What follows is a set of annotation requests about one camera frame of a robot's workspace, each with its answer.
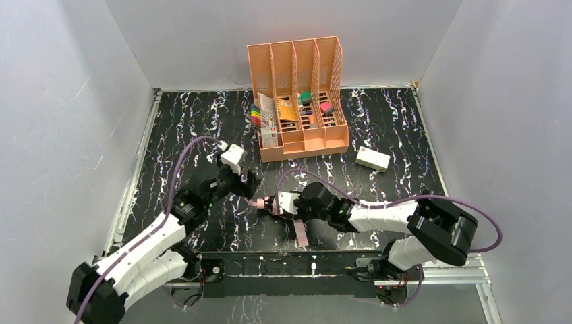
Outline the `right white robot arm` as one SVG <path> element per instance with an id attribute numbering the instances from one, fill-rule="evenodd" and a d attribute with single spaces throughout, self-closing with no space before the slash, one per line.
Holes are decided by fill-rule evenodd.
<path id="1" fill-rule="evenodd" d="M 407 234 L 387 244 L 380 260 L 380 267 L 399 272 L 429 261 L 464 266 L 478 228 L 475 217 L 444 196 L 421 195 L 375 205 L 338 198 L 320 182 L 301 192 L 279 192 L 278 206 L 295 220 L 318 219 L 339 232 Z"/>

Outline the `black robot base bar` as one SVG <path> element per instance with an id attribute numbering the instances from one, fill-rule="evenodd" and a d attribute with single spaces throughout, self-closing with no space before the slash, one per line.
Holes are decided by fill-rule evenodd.
<path id="1" fill-rule="evenodd" d="M 349 270 L 358 258 L 377 259 L 379 251 L 203 252 L 206 297 L 330 296 L 375 297 L 375 285 Z"/>

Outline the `black pink folding umbrella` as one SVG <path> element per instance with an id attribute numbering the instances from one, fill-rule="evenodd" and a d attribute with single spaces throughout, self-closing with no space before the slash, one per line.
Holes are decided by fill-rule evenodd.
<path id="1" fill-rule="evenodd" d="M 297 245 L 300 248 L 305 248 L 309 245 L 306 228 L 302 220 L 294 220 L 293 215 L 282 213 L 278 208 L 277 196 L 268 196 L 258 198 L 256 200 L 244 199 L 250 206 L 256 207 L 260 210 L 268 211 L 271 215 L 281 217 L 291 221 L 295 230 Z"/>

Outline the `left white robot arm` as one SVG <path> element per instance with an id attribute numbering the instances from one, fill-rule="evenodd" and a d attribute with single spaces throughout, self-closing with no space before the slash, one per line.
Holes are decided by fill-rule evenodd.
<path id="1" fill-rule="evenodd" d="M 217 202 L 229 194 L 251 199 L 259 184 L 252 171 L 242 177 L 227 165 L 214 178 L 192 177 L 171 207 L 133 240 L 93 265 L 81 263 L 74 269 L 66 307 L 76 322 L 119 323 L 131 306 L 165 283 L 196 279 L 201 260 L 185 239 Z"/>

